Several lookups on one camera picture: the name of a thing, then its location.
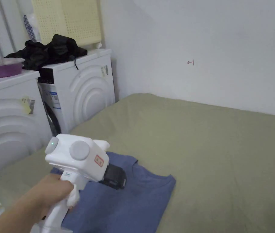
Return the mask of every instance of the bed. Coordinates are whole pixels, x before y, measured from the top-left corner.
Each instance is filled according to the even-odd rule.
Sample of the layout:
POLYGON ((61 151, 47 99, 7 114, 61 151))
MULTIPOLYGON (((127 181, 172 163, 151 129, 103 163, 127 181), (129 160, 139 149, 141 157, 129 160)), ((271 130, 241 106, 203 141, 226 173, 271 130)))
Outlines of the bed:
MULTIPOLYGON (((275 116, 134 94, 71 134, 176 178, 157 232, 275 232, 275 116)), ((11 206, 51 168, 43 148, 0 171, 0 202, 11 206)))

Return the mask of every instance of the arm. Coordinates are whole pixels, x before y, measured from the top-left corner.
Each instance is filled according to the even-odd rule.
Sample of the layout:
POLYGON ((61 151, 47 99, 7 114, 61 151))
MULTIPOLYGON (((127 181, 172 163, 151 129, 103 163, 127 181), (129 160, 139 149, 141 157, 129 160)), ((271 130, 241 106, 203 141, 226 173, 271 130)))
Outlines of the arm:
POLYGON ((49 209, 73 190, 69 181, 49 174, 0 216, 0 233, 29 233, 33 225, 47 215, 49 209))

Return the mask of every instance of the white washing machine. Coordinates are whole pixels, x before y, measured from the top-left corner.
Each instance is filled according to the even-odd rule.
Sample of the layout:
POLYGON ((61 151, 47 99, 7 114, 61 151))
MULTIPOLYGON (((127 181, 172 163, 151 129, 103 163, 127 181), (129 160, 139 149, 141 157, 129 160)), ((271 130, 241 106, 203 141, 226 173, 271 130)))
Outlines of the white washing machine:
POLYGON ((76 62, 45 66, 40 74, 43 100, 55 114, 62 133, 69 133, 115 103, 110 49, 89 51, 76 62))
POLYGON ((0 169, 48 144, 51 135, 39 93, 39 72, 0 78, 0 169))

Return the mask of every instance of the hand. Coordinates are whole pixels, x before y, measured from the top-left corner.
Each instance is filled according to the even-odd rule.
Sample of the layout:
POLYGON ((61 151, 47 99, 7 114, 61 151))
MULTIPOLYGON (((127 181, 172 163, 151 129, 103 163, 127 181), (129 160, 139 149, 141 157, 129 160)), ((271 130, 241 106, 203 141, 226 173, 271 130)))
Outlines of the hand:
POLYGON ((60 181, 61 175, 49 174, 35 185, 24 198, 36 200, 42 206, 42 217, 46 216, 49 209, 65 199, 74 186, 70 181, 60 181))

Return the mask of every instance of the blue t-shirt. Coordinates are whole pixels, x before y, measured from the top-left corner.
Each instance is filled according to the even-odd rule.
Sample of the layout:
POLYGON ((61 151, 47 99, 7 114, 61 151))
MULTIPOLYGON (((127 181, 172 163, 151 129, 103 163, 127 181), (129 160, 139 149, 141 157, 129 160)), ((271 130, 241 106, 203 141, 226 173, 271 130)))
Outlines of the blue t-shirt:
POLYGON ((127 175, 125 189, 88 182, 62 227, 73 233, 156 232, 175 186, 173 176, 152 174, 136 158, 108 152, 110 163, 127 175))

